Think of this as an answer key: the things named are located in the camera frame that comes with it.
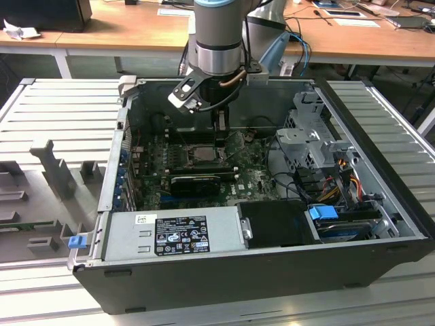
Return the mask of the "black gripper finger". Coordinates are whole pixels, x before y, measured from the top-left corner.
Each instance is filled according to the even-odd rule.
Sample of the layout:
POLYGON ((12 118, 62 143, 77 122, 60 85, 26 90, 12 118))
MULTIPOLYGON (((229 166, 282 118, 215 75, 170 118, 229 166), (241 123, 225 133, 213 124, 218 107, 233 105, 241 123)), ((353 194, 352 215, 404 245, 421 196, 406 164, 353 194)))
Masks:
POLYGON ((214 132, 214 144, 216 147, 223 147, 230 130, 228 105, 221 106, 211 112, 211 123, 214 132))

